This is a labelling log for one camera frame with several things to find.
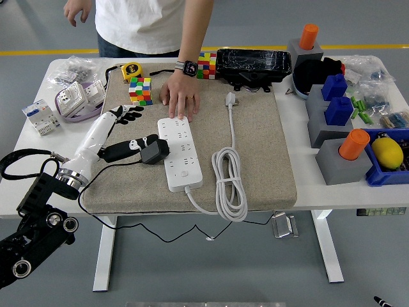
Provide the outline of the person's right hand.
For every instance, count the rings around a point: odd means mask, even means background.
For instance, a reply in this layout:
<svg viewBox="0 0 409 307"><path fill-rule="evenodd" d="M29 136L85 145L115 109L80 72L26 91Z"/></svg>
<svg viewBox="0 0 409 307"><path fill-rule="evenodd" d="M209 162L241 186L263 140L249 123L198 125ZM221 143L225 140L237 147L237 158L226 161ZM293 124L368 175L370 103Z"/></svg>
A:
<svg viewBox="0 0 409 307"><path fill-rule="evenodd" d="M63 7L63 13L71 26L76 27L76 17L85 23L92 9L92 0L68 0Z"/></svg>

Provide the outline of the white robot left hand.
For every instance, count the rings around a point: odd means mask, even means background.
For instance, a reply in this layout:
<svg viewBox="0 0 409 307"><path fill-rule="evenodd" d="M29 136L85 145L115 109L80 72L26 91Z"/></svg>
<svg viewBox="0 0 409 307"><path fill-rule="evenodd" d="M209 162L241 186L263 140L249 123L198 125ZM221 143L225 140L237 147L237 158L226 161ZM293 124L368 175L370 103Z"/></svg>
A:
<svg viewBox="0 0 409 307"><path fill-rule="evenodd" d="M140 106L123 105L98 117L76 149L73 159L64 162L60 167L57 179L79 189L89 183L92 165L100 159L105 162L116 162L138 154L158 140L158 135L151 134L143 138L105 146L116 124L126 125L140 118L141 111L143 108Z"/></svg>

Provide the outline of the person's left hand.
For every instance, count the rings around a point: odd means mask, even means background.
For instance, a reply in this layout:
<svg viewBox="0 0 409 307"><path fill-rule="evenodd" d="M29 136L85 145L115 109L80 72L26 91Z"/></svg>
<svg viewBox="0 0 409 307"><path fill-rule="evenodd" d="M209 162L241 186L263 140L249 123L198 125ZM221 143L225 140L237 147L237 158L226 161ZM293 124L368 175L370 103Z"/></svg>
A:
<svg viewBox="0 0 409 307"><path fill-rule="evenodd" d="M190 77L181 70L175 70L160 90L160 100L168 107L170 118L193 120L200 107L199 80Z"/></svg>

